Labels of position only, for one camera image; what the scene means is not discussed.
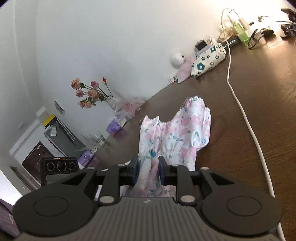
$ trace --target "wall socket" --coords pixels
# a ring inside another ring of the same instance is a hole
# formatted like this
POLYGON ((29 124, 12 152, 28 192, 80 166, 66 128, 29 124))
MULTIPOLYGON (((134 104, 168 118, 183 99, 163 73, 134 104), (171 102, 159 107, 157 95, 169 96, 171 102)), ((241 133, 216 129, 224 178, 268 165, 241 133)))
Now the wall socket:
POLYGON ((177 75, 175 75, 175 76, 173 76, 172 78, 169 79, 170 83, 174 83, 176 81, 178 81, 177 75))
POLYGON ((54 106, 61 115, 65 115, 65 110, 61 107, 57 100, 54 100, 54 106))

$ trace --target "camera lens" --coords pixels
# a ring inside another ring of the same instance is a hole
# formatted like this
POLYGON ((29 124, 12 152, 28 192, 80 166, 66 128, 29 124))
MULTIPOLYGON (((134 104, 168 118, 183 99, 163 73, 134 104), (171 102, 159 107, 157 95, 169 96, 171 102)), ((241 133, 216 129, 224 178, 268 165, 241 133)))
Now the camera lens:
POLYGON ((66 163, 63 162, 63 161, 59 161, 58 164, 57 164, 57 169, 60 171, 60 172, 64 172, 66 171, 66 163))
POLYGON ((47 170, 49 170, 49 171, 53 171, 54 170, 54 164, 52 162, 49 162, 47 164, 47 170))
POLYGON ((75 164, 74 162, 70 162, 70 163, 69 163, 69 169, 70 169, 71 171, 73 171, 73 170, 75 170, 75 168, 76 168, 76 164, 75 164))

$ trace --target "ribbed gray surface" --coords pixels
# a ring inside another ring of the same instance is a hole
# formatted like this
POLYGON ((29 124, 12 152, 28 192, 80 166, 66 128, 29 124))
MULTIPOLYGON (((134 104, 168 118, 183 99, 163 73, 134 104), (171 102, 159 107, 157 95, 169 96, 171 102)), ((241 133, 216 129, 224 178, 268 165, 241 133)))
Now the ribbed gray surface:
POLYGON ((280 241, 274 235, 242 239, 208 227, 192 207, 173 198, 123 197, 119 204, 101 207, 93 219, 74 233, 56 238, 21 234, 16 241, 280 241))

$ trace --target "pink floral fabric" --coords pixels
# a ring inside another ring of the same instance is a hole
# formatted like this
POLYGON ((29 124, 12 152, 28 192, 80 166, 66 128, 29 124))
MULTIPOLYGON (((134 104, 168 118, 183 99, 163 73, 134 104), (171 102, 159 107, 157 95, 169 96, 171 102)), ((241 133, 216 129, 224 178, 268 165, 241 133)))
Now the pink floral fabric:
POLYGON ((175 197, 175 187, 160 183, 158 156, 163 156, 168 164, 185 165, 194 171, 197 151, 209 143, 210 125, 210 109, 198 96, 188 98, 169 122, 161 122, 159 116, 146 116, 140 131, 139 178, 123 195, 175 197))

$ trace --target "metal screw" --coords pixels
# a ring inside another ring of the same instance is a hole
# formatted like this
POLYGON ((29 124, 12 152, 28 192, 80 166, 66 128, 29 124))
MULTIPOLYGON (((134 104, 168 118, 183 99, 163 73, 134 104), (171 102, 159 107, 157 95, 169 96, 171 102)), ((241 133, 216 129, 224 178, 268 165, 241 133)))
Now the metal screw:
POLYGON ((102 202, 102 203, 112 203, 112 202, 114 202, 114 197, 103 196, 103 197, 100 198, 100 202, 102 202))
POLYGON ((187 203, 194 202, 195 197, 193 197, 191 195, 184 195, 184 196, 181 197, 181 201, 182 202, 187 202, 187 203))

